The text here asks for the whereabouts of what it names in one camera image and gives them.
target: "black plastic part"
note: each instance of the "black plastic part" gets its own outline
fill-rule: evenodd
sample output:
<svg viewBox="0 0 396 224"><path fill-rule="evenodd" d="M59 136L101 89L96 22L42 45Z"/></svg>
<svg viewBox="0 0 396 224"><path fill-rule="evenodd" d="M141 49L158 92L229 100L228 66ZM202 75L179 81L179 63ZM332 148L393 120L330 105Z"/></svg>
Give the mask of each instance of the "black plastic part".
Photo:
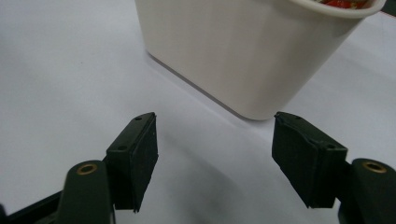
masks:
<svg viewBox="0 0 396 224"><path fill-rule="evenodd" d="M356 159L350 178L351 198L341 204L340 223L395 224L395 171L379 161Z"/></svg>
<svg viewBox="0 0 396 224"><path fill-rule="evenodd" d="M7 218L9 224L51 223L58 209L61 192L57 192L37 203L11 214Z"/></svg>
<svg viewBox="0 0 396 224"><path fill-rule="evenodd" d="M8 224L8 218L6 215L6 211L2 204L0 204L0 224Z"/></svg>
<svg viewBox="0 0 396 224"><path fill-rule="evenodd" d="M132 119L106 151L116 209L140 209L158 160L155 122L154 113Z"/></svg>
<svg viewBox="0 0 396 224"><path fill-rule="evenodd" d="M84 161L69 170L55 223L115 223L104 162Z"/></svg>
<svg viewBox="0 0 396 224"><path fill-rule="evenodd" d="M272 156L307 207L331 208L347 149L314 125L278 112Z"/></svg>

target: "white container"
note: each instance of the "white container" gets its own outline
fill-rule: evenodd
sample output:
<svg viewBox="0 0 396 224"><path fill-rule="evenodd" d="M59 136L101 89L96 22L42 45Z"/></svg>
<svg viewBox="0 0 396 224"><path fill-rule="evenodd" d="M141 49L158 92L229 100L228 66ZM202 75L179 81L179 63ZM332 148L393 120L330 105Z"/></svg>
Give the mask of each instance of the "white container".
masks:
<svg viewBox="0 0 396 224"><path fill-rule="evenodd" d="M241 116L269 119L386 0L356 10L312 0L135 2L151 55Z"/></svg>

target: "white surface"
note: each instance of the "white surface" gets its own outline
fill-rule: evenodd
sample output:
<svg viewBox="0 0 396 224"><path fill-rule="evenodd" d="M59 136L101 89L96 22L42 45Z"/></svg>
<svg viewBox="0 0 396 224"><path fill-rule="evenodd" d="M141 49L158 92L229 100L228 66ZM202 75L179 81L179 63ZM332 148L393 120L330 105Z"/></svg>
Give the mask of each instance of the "white surface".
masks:
<svg viewBox="0 0 396 224"><path fill-rule="evenodd" d="M151 55L239 115L258 120L285 106L362 18L384 5L380 0L349 10L307 0L135 2Z"/></svg>
<svg viewBox="0 0 396 224"><path fill-rule="evenodd" d="M396 20L367 19L283 111L396 167ZM158 115L141 212L118 223L337 223L306 209L271 158L274 120L235 117L145 52L133 1L0 2L0 202L12 213Z"/></svg>

